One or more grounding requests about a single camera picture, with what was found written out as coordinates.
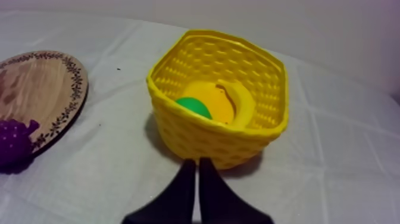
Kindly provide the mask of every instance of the wooden plate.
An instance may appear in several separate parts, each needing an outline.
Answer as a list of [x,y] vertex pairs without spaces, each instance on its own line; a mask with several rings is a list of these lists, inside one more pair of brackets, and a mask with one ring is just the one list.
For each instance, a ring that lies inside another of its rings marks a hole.
[[33,153],[57,139],[85,103],[88,73],[74,57],[57,51],[17,55],[0,63],[0,120],[31,119]]

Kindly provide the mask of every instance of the white fabric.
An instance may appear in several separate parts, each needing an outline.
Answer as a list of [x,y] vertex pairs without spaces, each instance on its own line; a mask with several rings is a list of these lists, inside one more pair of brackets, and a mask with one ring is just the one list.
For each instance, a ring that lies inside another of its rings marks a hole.
[[[77,57],[90,81],[70,131],[23,173],[0,175],[0,223],[120,223],[157,196],[179,161],[162,149],[145,77],[185,29],[3,11],[0,30],[0,60],[58,50]],[[400,107],[333,71],[272,53],[289,73],[288,129],[261,158],[223,172],[226,182],[279,224],[400,223]]]

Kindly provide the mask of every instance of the plastic basket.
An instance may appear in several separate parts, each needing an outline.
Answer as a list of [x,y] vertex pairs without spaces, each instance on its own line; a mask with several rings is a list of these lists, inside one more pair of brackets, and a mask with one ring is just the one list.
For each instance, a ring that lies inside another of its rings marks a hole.
[[[175,100],[194,76],[238,80],[256,107],[247,127],[199,116]],[[244,39],[212,30],[190,30],[147,77],[154,116],[165,144],[181,158],[210,157],[229,169],[257,155],[288,123],[288,76],[282,62]]]

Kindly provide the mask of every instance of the purple grapes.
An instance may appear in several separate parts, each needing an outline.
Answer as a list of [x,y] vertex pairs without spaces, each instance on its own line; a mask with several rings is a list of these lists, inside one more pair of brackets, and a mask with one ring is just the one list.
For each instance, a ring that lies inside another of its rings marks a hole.
[[29,135],[39,128],[39,123],[31,120],[29,127],[14,119],[0,120],[0,165],[12,163],[30,155],[33,151]]

